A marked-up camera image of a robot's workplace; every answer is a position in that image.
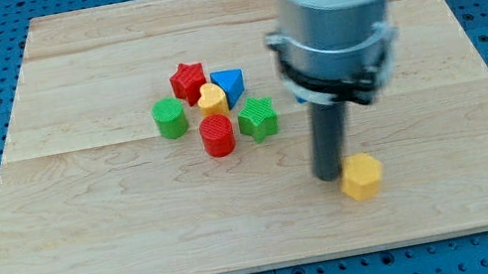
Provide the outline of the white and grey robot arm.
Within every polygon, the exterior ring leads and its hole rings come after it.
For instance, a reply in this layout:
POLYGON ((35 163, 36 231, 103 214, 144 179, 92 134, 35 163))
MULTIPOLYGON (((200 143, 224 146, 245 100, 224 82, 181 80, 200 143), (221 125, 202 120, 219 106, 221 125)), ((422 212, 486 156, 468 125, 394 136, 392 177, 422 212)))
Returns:
POLYGON ((392 76, 396 30, 388 0, 277 0, 267 36, 286 88, 311 109, 370 104, 392 76))

